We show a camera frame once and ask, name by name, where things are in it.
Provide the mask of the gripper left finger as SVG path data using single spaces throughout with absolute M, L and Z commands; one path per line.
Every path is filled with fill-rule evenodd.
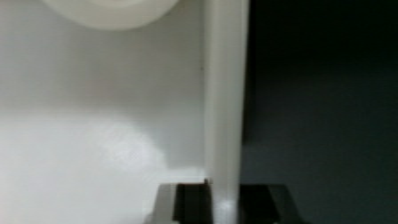
M 214 224 L 209 183 L 168 183 L 159 187 L 152 224 Z

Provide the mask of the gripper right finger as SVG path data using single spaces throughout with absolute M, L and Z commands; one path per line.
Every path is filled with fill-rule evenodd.
M 305 224 L 285 185 L 241 186 L 241 224 Z

